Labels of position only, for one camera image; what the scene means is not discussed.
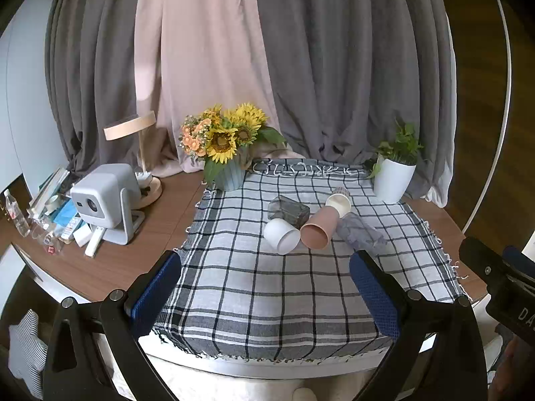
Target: wooden table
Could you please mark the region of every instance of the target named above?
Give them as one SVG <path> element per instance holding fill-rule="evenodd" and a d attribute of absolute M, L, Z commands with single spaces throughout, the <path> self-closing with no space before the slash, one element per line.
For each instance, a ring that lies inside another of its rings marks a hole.
<path fill-rule="evenodd" d="M 58 282 L 90 301 L 103 300 L 114 289 L 128 289 L 138 275 L 149 271 L 164 250 L 183 243 L 185 229 L 195 214 L 195 204 L 204 191 L 201 182 L 201 172 L 162 179 L 162 196 L 144 209 L 146 218 L 134 239 L 126 246 L 103 242 L 95 258 L 84 256 L 84 249 L 76 243 L 65 245 L 60 255 L 50 255 L 36 240 L 22 238 L 13 225 L 5 221 L 0 222 L 0 248 L 9 241 L 18 245 Z M 458 261 L 458 249 L 464 236 L 446 211 L 423 199 L 407 202 L 421 218 L 429 221 L 452 261 Z M 485 283 L 462 262 L 457 264 L 458 275 L 468 275 L 459 280 L 465 291 L 474 300 L 483 297 Z"/>

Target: blue vase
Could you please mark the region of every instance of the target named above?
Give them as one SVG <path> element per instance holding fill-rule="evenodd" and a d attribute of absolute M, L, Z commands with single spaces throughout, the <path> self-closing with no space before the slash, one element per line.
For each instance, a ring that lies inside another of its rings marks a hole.
<path fill-rule="evenodd" d="M 237 150 L 237 154 L 229 161 L 213 180 L 214 188 L 218 190 L 232 191 L 241 188 L 245 179 L 245 170 L 242 169 L 242 156 L 246 151 Z"/>

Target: desk lamp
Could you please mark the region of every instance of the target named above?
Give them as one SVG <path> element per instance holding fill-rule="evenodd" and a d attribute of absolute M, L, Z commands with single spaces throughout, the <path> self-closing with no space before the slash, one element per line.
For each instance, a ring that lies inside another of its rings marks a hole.
<path fill-rule="evenodd" d="M 116 140 L 136 132 L 139 137 L 139 151 L 143 173 L 136 173 L 136 178 L 137 182 L 139 183 L 139 187 L 142 189 L 142 195 L 141 200 L 135 206 L 133 206 L 132 209 L 139 209 L 148 206 L 155 202 L 156 199 L 158 199 L 162 194 L 161 181 L 152 176 L 150 172 L 146 171 L 143 150 L 143 138 L 145 130 L 155 123 L 156 115 L 154 114 L 154 111 L 150 111 L 148 114 L 143 116 L 138 116 L 137 114 L 129 116 L 104 128 L 104 136 L 106 137 L 106 140 Z"/>

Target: white flower pot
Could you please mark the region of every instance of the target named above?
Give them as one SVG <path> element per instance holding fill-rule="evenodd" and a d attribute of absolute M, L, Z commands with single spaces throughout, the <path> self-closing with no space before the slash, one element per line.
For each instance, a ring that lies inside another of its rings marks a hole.
<path fill-rule="evenodd" d="M 391 160 L 385 160 L 379 155 L 377 164 L 381 167 L 375 176 L 373 192 L 387 204 L 398 203 L 409 186 L 416 166 L 406 166 Z"/>

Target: flower bouquet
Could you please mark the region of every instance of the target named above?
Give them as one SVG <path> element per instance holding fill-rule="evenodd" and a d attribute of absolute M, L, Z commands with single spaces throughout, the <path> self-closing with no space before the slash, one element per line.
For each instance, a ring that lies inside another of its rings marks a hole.
<path fill-rule="evenodd" d="M 200 115 L 186 116 L 179 136 L 180 146 L 192 161 L 204 161 L 204 180 L 216 188 L 241 187 L 245 171 L 240 160 L 257 142 L 285 143 L 284 137 L 266 125 L 268 117 L 253 104 L 241 104 L 221 112 L 216 104 Z"/>

